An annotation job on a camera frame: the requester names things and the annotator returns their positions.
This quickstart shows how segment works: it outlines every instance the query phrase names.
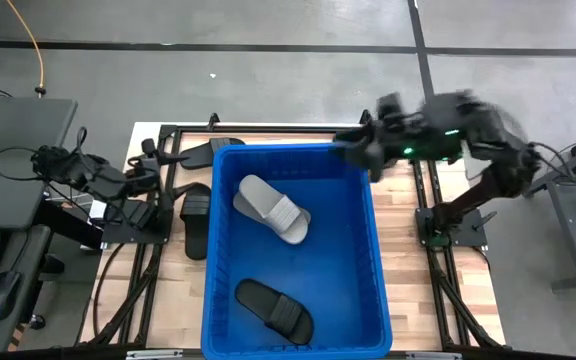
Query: gray floor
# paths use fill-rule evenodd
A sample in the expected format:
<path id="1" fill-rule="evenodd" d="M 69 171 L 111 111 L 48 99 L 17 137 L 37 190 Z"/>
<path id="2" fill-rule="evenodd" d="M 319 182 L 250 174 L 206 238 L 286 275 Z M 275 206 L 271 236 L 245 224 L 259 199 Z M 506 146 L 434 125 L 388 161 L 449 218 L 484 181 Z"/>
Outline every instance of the gray floor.
<path id="1" fill-rule="evenodd" d="M 415 44 L 403 0 L 16 3 L 44 40 Z M 576 0 L 416 4 L 427 46 L 576 48 Z M 25 39 L 2 0 L 0 38 Z M 49 96 L 79 101 L 73 129 L 87 126 L 86 151 L 115 165 L 123 161 L 136 121 L 207 121 L 216 111 L 226 122 L 354 123 L 363 108 L 372 108 L 378 96 L 390 91 L 402 93 L 408 110 L 423 99 L 416 55 L 79 50 L 43 54 Z M 576 141 L 576 57 L 430 56 L 429 64 L 436 92 L 473 89 L 512 113 L 530 139 L 555 148 Z M 0 49 L 0 88 L 32 96 L 36 77 L 32 50 Z M 74 135 L 71 131 L 68 146 Z M 467 162 L 470 174 L 481 166 Z M 573 275 L 550 200 L 542 193 L 531 200 L 496 200 L 484 210 L 499 212 L 486 231 L 508 344 L 576 355 L 576 290 L 550 291 L 551 281 Z M 83 287 L 78 294 L 81 302 L 89 296 Z M 46 308 L 57 318 L 69 319 L 64 323 L 81 319 L 77 311 Z M 64 332 L 55 340 L 59 345 L 72 336 Z"/>

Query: blue plastic bin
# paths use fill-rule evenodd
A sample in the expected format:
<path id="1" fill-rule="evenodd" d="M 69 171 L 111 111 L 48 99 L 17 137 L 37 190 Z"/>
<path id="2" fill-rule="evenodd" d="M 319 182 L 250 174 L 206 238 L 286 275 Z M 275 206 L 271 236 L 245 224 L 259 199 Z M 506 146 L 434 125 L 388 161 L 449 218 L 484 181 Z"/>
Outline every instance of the blue plastic bin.
<path id="1" fill-rule="evenodd" d="M 332 144 L 236 145 L 213 165 L 201 347 L 208 359 L 368 359 L 392 344 L 370 183 L 329 152 Z M 299 245 L 235 210 L 255 174 L 312 215 Z M 235 300 L 245 278 L 301 302 L 314 321 L 296 346 Z"/>

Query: wooden table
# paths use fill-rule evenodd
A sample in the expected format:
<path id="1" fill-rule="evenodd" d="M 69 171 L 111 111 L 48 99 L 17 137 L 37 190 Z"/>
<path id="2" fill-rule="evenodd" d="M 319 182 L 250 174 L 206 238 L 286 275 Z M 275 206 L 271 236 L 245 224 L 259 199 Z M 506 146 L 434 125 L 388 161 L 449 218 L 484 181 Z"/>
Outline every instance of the wooden table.
<path id="1" fill-rule="evenodd" d="M 136 123 L 127 157 L 141 153 L 140 144 L 143 139 L 156 140 L 161 124 Z M 201 145 L 210 137 L 228 136 L 242 139 L 247 144 L 315 143 L 328 142 L 331 138 L 325 134 L 186 133 L 183 134 L 181 148 L 183 150 Z M 445 200 L 451 200 L 468 189 L 463 162 L 451 166 L 438 164 L 437 170 Z M 211 185 L 211 179 L 211 168 L 187 171 L 179 167 L 175 186 L 192 181 Z M 429 205 L 432 205 L 430 186 L 426 186 L 426 191 Z M 413 216 L 418 204 L 412 167 L 400 162 L 395 168 L 386 170 L 384 179 L 372 185 L 372 194 L 392 322 L 392 350 L 439 350 L 441 346 L 428 261 L 424 249 L 418 244 Z M 149 348 L 199 348 L 201 343 L 206 262 L 190 260 L 184 254 L 184 225 L 178 217 L 182 203 L 180 199 L 175 204 L 171 238 L 164 247 L 150 321 Z M 99 299 L 100 327 L 110 320 L 126 296 L 135 249 L 135 245 L 126 245 L 110 266 Z M 110 252 L 105 251 L 103 254 L 98 277 Z M 492 338 L 504 343 L 495 294 L 485 261 L 470 248 L 455 248 L 454 253 L 464 302 Z M 145 268 L 150 253 L 146 253 L 144 258 Z M 142 301 L 143 295 L 133 316 L 131 338 L 137 332 Z M 450 332 L 457 341 L 455 313 L 445 296 L 444 301 Z M 81 341 L 92 338 L 92 335 L 91 301 Z"/>

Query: black table leg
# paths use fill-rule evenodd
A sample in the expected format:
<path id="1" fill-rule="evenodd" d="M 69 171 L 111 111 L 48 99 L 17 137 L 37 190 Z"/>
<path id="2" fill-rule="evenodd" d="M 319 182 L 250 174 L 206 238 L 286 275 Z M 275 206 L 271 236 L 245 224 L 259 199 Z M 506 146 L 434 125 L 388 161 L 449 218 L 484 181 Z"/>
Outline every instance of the black table leg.
<path id="1" fill-rule="evenodd" d="M 69 214 L 50 201 L 41 202 L 35 215 L 34 224 L 46 225 L 57 234 L 75 240 L 91 249 L 101 248 L 101 236 L 104 233 L 102 230 Z"/>

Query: black robotic arm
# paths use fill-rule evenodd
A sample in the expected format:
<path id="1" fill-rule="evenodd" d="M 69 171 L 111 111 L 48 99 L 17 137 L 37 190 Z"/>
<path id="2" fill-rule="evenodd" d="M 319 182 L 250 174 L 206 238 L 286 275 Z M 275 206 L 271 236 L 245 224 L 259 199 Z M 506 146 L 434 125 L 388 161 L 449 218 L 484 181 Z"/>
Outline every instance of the black robotic arm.
<path id="1" fill-rule="evenodd" d="M 384 167 L 399 159 L 454 163 L 462 157 L 462 145 L 473 158 L 491 161 L 478 184 L 432 208 L 429 226 L 435 232 L 460 224 L 464 215 L 491 199 L 518 196 L 539 170 L 541 156 L 534 145 L 508 132 L 502 112 L 469 92 L 435 95 L 412 114 L 403 113 L 399 96 L 390 94 L 379 99 L 377 119 L 364 116 L 361 128 L 335 136 L 334 151 L 368 169 L 372 181 L 379 181 Z"/>

